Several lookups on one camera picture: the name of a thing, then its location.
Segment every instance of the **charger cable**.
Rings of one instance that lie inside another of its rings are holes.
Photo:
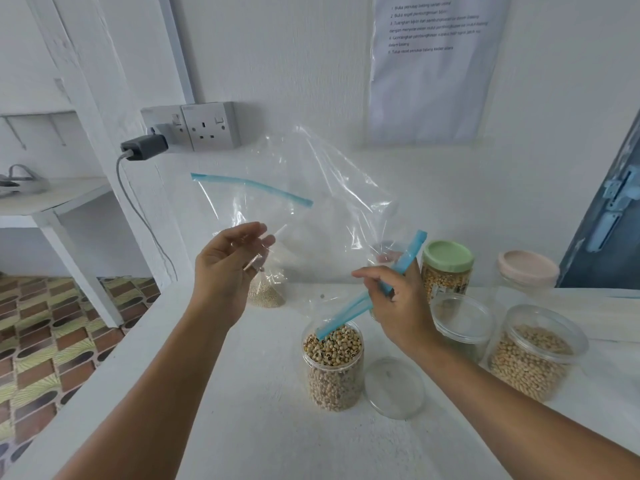
[[[173,265],[172,259],[165,252],[160,242],[158,242],[156,238],[156,234],[153,232],[153,230],[151,229],[151,226],[148,224],[147,220],[144,218],[142,213],[136,208],[135,205],[133,205],[133,202],[131,200],[131,197],[129,196],[129,193],[124,188],[124,184],[122,183],[122,176],[120,175],[120,167],[122,165],[123,160],[125,159],[129,161],[148,160],[149,158],[153,158],[154,156],[165,152],[167,148],[168,148],[168,145],[166,143],[164,136],[157,135],[157,134],[141,136],[139,138],[125,141],[120,145],[120,149],[124,153],[121,154],[118,157],[118,160],[116,161],[116,177],[118,178],[118,184],[120,185],[120,190],[122,190],[124,197],[127,199],[127,202],[129,202],[129,205],[131,206],[133,211],[136,213],[138,218],[140,218],[140,221],[142,222],[142,224],[145,225],[145,227],[149,231],[149,234],[151,234],[151,238],[153,238],[156,247],[160,251],[160,254],[162,254],[163,256],[163,259],[166,258],[167,261],[169,261],[169,264],[171,264],[173,275],[175,276],[176,281],[178,281],[178,273],[175,270],[175,266]]]

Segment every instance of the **hand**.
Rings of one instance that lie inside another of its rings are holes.
[[[195,284],[187,308],[197,315],[207,315],[229,329],[244,312],[249,284],[256,275],[253,267],[244,269],[260,253],[266,257],[276,241],[260,222],[249,222],[217,234],[198,254]]]
[[[444,341],[437,331],[427,295],[420,279],[418,263],[413,260],[405,276],[387,266],[370,266],[352,272],[364,278],[373,302],[373,314],[385,335],[409,357],[420,347],[441,346]],[[379,281],[394,289],[393,298],[380,290]]]

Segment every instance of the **gray cable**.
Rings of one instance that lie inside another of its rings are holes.
[[[131,154],[132,153],[125,152],[125,153],[121,154],[118,157],[118,161],[116,161],[116,177],[118,177],[118,183],[120,185],[120,189],[122,190],[122,193],[124,194],[124,197],[127,199],[127,202],[129,202],[129,205],[131,206],[133,211],[136,213],[136,215],[142,221],[142,224],[144,224],[145,227],[148,229],[149,233],[151,234],[151,237],[153,238],[154,242],[156,243],[157,248],[160,250],[162,255],[168,259],[168,261],[171,264],[171,267],[173,269],[173,275],[175,276],[175,280],[178,281],[178,273],[176,273],[176,271],[175,271],[175,266],[173,265],[173,261],[171,261],[171,258],[169,257],[169,255],[166,252],[164,252],[163,247],[160,245],[160,243],[156,239],[156,234],[154,234],[154,232],[151,230],[151,226],[147,223],[147,220],[144,217],[142,217],[142,214],[140,214],[138,209],[136,209],[136,206],[133,205],[133,202],[131,201],[131,198],[129,197],[129,194],[124,189],[124,185],[122,184],[122,177],[120,176],[120,162],[123,161],[128,156],[130,156]]]

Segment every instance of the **green lid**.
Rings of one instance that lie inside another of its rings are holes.
[[[422,261],[439,271],[464,273],[474,265],[474,256],[454,241],[431,241],[422,252]]]

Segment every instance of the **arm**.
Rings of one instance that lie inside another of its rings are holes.
[[[448,348],[431,318],[416,262],[406,277],[384,266],[353,275],[365,279],[385,334],[442,389],[515,479],[640,478],[640,457]],[[393,300],[380,291],[378,280],[393,286]]]
[[[265,231],[260,223],[227,229],[202,250],[184,316],[57,480],[175,478],[222,344],[244,312],[255,275],[244,267],[274,242],[273,236],[258,239]]]

